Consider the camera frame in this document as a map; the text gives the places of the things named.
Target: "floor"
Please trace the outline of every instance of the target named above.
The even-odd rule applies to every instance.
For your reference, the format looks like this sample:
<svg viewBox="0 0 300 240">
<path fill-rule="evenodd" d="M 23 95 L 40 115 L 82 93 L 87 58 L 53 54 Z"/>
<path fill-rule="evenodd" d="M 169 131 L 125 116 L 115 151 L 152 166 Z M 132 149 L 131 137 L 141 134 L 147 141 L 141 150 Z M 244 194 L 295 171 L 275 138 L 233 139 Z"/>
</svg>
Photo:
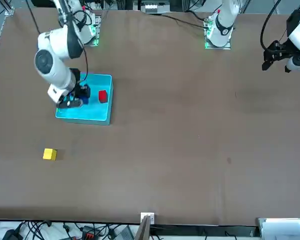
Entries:
<svg viewBox="0 0 300 240">
<path fill-rule="evenodd" d="M 246 9 L 246 13 L 250 14 L 266 14 L 268 13 L 271 8 L 273 7 L 273 3 L 276 0 L 251 0 L 248 8 Z M 210 12 L 213 11 L 216 7 L 220 5 L 222 0 L 207 0 L 203 7 L 198 4 L 198 6 L 193 7 L 198 12 Z M 295 8 L 297 8 L 300 4 L 300 0 L 282 0 L 277 8 L 278 14 L 290 14 Z M 23 8 L 26 7 L 25 0 L 12 0 L 12 5 L 16 8 Z M 0 14 L 0 31 L 2 24 L 4 22 L 4 13 Z"/>
</svg>

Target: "power cord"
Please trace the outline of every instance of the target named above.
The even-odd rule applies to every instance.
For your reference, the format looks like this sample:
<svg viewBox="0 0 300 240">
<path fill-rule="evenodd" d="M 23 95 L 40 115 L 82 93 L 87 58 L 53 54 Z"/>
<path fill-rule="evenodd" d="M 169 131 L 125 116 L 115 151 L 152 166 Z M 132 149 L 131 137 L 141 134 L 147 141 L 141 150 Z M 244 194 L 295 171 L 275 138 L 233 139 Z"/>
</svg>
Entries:
<svg viewBox="0 0 300 240">
<path fill-rule="evenodd" d="M 29 236 L 30 233 L 32 233 L 33 236 L 36 236 L 38 239 L 44 240 L 43 237 L 41 237 L 41 236 L 39 236 L 39 235 L 36 235 L 36 233 L 34 232 L 34 229 L 36 229 L 36 227 L 37 227 L 37 223 L 33 224 L 33 223 L 31 222 L 31 224 L 32 224 L 32 227 L 30 227 L 30 222 L 28 222 L 29 232 L 28 232 L 28 234 L 27 234 L 27 236 L 25 237 L 24 240 L 26 240 L 26 238 Z"/>
<path fill-rule="evenodd" d="M 63 228 L 65 229 L 67 235 L 69 236 L 69 239 L 72 239 L 72 237 L 70 236 L 69 234 L 69 231 L 70 231 L 70 227 L 65 225 L 65 222 L 63 223 Z"/>
<path fill-rule="evenodd" d="M 74 223 L 74 225 L 75 225 L 81 232 L 83 232 L 83 228 L 82 228 L 82 227 L 79 227 L 79 226 L 77 225 L 76 222 Z"/>
<path fill-rule="evenodd" d="M 34 239 L 35 239 L 35 236 L 37 236 L 37 235 L 36 235 L 36 232 L 37 232 L 37 233 L 40 235 L 40 237 L 44 240 L 44 237 L 42 236 L 42 233 L 41 233 L 41 231 L 40 231 L 40 227 L 41 227 L 42 225 L 44 225 L 44 224 L 46 224 L 48 227 L 50 227 L 50 226 L 52 225 L 52 222 L 51 222 L 51 221 L 44 221 L 44 222 L 40 223 L 39 225 L 37 225 L 37 227 L 36 227 L 36 229 L 35 229 L 35 231 L 34 231 L 32 240 L 34 240 Z"/>
</svg>

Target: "white device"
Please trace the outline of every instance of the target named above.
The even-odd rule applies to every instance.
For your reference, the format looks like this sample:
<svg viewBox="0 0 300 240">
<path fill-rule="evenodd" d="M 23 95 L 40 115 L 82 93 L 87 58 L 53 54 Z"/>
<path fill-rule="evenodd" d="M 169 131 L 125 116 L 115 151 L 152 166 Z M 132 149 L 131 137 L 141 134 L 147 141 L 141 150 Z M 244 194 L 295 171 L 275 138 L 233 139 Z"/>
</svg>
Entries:
<svg viewBox="0 0 300 240">
<path fill-rule="evenodd" d="M 281 0 L 277 0 L 273 6 L 269 15 L 271 15 Z M 275 40 L 269 47 L 265 47 L 263 43 L 263 32 L 266 23 L 269 18 L 263 24 L 261 31 L 260 43 L 264 49 L 262 64 L 262 70 L 268 70 L 269 67 L 275 62 L 288 58 L 288 62 L 285 66 L 285 72 L 299 70 L 300 71 L 300 6 L 292 12 L 286 21 L 286 32 L 288 39 L 284 43 L 280 43 Z"/>
<path fill-rule="evenodd" d="M 240 11 L 238 0 L 223 0 L 219 11 L 212 15 L 213 26 L 207 38 L 220 48 L 230 41 L 234 21 Z"/>
<path fill-rule="evenodd" d="M 63 61 L 79 57 L 83 51 L 83 42 L 89 42 L 93 36 L 88 26 L 82 24 L 86 15 L 79 0 L 54 0 L 54 4 L 63 27 L 39 35 L 39 50 L 34 64 L 39 75 L 51 84 L 48 95 L 59 108 L 79 107 L 83 99 L 89 98 L 89 87 L 80 86 L 78 69 L 68 68 Z"/>
</svg>

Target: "metal clamp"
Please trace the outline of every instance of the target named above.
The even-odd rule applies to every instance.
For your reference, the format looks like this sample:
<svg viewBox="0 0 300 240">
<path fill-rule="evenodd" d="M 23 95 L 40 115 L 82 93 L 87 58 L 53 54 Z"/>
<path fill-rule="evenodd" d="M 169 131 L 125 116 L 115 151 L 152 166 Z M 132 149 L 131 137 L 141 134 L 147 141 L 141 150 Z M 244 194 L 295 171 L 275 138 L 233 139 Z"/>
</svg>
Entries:
<svg viewBox="0 0 300 240">
<path fill-rule="evenodd" d="M 143 212 L 141 213 L 141 224 L 136 232 L 134 240 L 149 240 L 150 225 L 154 224 L 154 213 Z"/>
<path fill-rule="evenodd" d="M 5 9 L 5 15 L 6 16 L 12 16 L 14 13 L 14 7 L 10 5 L 10 3 L 7 0 L 0 0 L 0 4 Z"/>
</svg>

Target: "white bracket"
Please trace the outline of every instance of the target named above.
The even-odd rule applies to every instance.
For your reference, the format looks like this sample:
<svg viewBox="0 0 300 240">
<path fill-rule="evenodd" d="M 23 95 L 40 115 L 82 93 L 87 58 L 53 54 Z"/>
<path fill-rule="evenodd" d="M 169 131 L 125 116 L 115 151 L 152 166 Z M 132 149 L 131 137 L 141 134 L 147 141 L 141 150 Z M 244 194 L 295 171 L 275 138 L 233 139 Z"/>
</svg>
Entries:
<svg viewBox="0 0 300 240">
<path fill-rule="evenodd" d="M 140 222 L 142 222 L 142 220 L 143 220 L 143 218 L 145 216 L 150 216 L 150 219 L 151 219 L 150 224 L 154 224 L 154 213 L 153 212 L 143 212 L 143 213 L 141 213 L 141 220 L 140 220 Z"/>
</svg>

